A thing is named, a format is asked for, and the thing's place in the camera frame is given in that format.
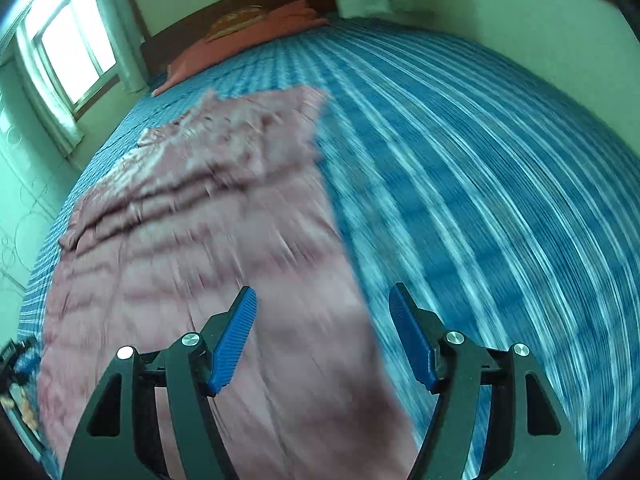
crumpled fabric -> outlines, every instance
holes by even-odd
[[[167,348],[228,310],[258,316],[210,402],[241,479],[405,479],[412,427],[380,353],[314,160],[325,95],[207,93],[86,192],[60,238],[38,403],[61,466],[118,348]],[[182,478],[166,394],[162,446]]]

mattress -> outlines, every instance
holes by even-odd
[[[298,83],[331,95],[318,126],[319,166],[416,443],[436,398],[415,381],[388,314],[388,290],[399,281],[479,344],[526,343],[596,478],[640,417],[639,161],[557,89],[452,36],[338,20],[143,98],[56,218],[20,336],[42,332],[57,239],[74,203],[144,128],[179,116],[206,88],[234,97]],[[481,400],[470,478],[481,461],[487,391]]]

orange patterned pillow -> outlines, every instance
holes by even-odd
[[[230,12],[211,25],[209,33],[205,36],[204,41],[208,43],[209,41],[216,40],[217,38],[228,36],[232,32],[249,27],[249,25],[260,22],[266,17],[267,11],[257,5],[243,7],[235,12]]]

metal screw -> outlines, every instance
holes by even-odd
[[[516,343],[513,345],[513,351],[522,357],[529,355],[529,347],[523,343]]]
[[[133,355],[133,348],[130,346],[123,346],[118,350],[116,355],[118,356],[118,359],[129,359]]]
[[[200,336],[193,332],[182,336],[182,344],[185,346],[195,346],[198,344],[198,341],[200,341]]]
[[[454,345],[462,345],[465,337],[460,332],[447,332],[447,341]]]

blue rubber pad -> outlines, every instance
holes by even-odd
[[[257,307],[255,291],[247,288],[212,354],[209,389],[214,395],[220,393],[234,376],[242,348],[254,324]]]
[[[410,305],[399,287],[393,286],[389,292],[391,319],[394,321],[416,380],[431,390],[438,381],[435,371],[435,354],[415,319],[413,309],[417,310],[415,304]]]

